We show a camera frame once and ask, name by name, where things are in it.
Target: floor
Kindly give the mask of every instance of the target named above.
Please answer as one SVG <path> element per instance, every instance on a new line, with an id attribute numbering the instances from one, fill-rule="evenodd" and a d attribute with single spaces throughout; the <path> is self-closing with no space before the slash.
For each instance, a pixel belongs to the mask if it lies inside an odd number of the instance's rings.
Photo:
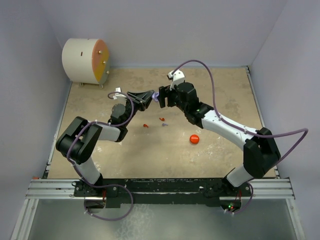
<path id="1" fill-rule="evenodd" d="M 73 83 L 59 136 L 71 121 L 81 116 L 89 121 L 107 122 L 114 101 L 109 92 L 121 87 L 124 92 L 157 90 L 170 84 L 166 75 L 171 68 L 115 68 L 104 88 Z M 219 112 L 252 128 L 262 127 L 254 96 L 244 68 L 213 68 L 216 102 Z M 205 69 L 184 68 L 200 101 L 212 105 L 211 81 Z M 168 126 L 162 126 L 165 118 Z M 200 142 L 191 145 L 189 137 L 197 134 Z M 99 141 L 92 154 L 104 178 L 214 178 L 224 177 L 243 163 L 243 153 L 233 143 L 214 132 L 190 124 L 177 108 L 160 108 L 152 102 L 145 112 L 138 112 L 120 142 Z M 275 177 L 270 170 L 266 177 Z M 77 178 L 70 163 L 55 150 L 48 178 Z"/>

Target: orange object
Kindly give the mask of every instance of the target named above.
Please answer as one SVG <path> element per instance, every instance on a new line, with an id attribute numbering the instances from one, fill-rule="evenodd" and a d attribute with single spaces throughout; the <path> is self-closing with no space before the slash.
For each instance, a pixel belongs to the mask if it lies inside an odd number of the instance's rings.
<path id="1" fill-rule="evenodd" d="M 200 140 L 200 138 L 199 138 L 198 135 L 193 134 L 193 135 L 190 136 L 190 142 L 192 144 L 198 144 L 199 140 Z"/>

